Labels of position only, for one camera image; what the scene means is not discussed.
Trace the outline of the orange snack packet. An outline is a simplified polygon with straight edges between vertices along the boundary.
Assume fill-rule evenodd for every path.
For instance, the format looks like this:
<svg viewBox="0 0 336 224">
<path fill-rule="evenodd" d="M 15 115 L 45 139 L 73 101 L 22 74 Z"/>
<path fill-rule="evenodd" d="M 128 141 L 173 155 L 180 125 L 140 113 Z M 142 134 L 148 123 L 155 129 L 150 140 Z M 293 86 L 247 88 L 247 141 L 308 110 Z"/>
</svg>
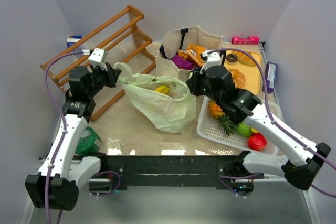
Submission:
<svg viewBox="0 0 336 224">
<path fill-rule="evenodd" d="M 206 48 L 195 45 L 189 44 L 186 50 L 179 49 L 177 51 L 178 55 L 183 59 L 189 61 L 190 63 L 202 66 L 205 61 L 202 59 L 201 54 L 206 50 Z"/>
</svg>

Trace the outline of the purple snack packet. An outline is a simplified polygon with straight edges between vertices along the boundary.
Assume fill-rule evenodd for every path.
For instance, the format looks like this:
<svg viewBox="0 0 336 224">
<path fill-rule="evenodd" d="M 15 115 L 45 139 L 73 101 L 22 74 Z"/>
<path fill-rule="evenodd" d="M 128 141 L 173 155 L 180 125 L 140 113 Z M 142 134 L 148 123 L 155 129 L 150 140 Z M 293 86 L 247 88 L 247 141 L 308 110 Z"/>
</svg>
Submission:
<svg viewBox="0 0 336 224">
<path fill-rule="evenodd" d="M 180 57 L 179 55 L 175 55 L 171 60 L 179 69 L 184 69 L 184 70 L 194 69 L 194 65 L 191 62 L 187 61 L 183 57 Z"/>
</svg>

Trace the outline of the light green plastic bag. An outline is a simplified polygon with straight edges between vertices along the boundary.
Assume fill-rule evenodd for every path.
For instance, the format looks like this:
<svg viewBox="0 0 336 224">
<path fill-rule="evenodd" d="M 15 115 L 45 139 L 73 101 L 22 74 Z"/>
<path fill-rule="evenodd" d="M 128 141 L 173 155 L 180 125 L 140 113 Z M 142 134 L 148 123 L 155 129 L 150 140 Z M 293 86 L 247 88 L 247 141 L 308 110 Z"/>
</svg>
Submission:
<svg viewBox="0 0 336 224">
<path fill-rule="evenodd" d="M 183 81 L 170 76 L 153 76 L 133 73 L 131 67 L 117 62 L 114 68 L 121 69 L 118 82 L 132 106 L 165 133 L 181 133 L 196 117 L 196 96 L 192 95 Z M 167 95 L 155 92 L 167 85 Z"/>
</svg>

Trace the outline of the yellow banana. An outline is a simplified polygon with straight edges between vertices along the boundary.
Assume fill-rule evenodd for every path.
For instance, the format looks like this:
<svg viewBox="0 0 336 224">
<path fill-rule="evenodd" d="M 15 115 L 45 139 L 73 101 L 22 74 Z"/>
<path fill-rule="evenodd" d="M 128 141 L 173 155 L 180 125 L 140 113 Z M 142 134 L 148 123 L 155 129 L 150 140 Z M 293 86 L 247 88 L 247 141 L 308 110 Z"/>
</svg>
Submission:
<svg viewBox="0 0 336 224">
<path fill-rule="evenodd" d="M 159 86 L 155 89 L 155 92 L 167 95 L 170 92 L 170 87 L 167 85 Z"/>
</svg>

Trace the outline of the beige canvas tote bag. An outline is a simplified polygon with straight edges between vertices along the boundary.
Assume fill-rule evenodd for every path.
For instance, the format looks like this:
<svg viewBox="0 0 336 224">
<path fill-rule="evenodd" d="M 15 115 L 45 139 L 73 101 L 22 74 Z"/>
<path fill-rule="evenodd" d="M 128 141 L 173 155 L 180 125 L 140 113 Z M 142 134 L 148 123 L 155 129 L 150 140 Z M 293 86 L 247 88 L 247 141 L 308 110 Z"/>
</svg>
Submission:
<svg viewBox="0 0 336 224">
<path fill-rule="evenodd" d="M 222 48 L 222 36 L 209 34 L 200 26 L 183 28 L 168 32 L 155 56 L 156 74 L 158 76 L 170 76 L 186 81 L 189 70 L 179 68 L 172 60 L 179 50 L 185 51 L 190 44 L 195 44 L 206 49 Z"/>
</svg>

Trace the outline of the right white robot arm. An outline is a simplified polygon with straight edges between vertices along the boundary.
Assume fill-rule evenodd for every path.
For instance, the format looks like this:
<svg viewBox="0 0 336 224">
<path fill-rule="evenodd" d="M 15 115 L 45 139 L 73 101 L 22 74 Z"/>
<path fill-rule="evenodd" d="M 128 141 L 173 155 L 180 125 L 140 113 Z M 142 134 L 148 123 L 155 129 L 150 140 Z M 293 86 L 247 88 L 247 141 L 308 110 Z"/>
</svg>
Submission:
<svg viewBox="0 0 336 224">
<path fill-rule="evenodd" d="M 235 87 L 232 74 L 223 66 L 207 70 L 197 68 L 186 82 L 191 94 L 205 95 L 214 101 L 234 123 L 245 123 L 256 129 L 285 155 L 284 161 L 247 154 L 242 162 L 249 173 L 284 177 L 294 187 L 308 190 L 331 148 L 303 137 L 274 116 L 266 102 L 246 89 Z"/>
</svg>

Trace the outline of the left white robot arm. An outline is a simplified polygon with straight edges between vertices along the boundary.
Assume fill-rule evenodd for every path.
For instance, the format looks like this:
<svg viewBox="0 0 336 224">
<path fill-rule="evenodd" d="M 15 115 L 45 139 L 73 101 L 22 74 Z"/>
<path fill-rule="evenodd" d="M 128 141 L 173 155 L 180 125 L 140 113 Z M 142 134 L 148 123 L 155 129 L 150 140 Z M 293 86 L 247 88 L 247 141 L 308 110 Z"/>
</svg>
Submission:
<svg viewBox="0 0 336 224">
<path fill-rule="evenodd" d="M 70 88 L 61 109 L 61 124 L 51 150 L 35 175 L 28 175 L 25 187 L 36 208 L 71 211 L 79 190 L 99 173 L 108 172 L 107 158 L 92 154 L 71 168 L 77 145 L 96 106 L 94 97 L 104 87 L 114 88 L 121 73 L 109 63 L 87 68 L 76 66 L 69 73 Z"/>
</svg>

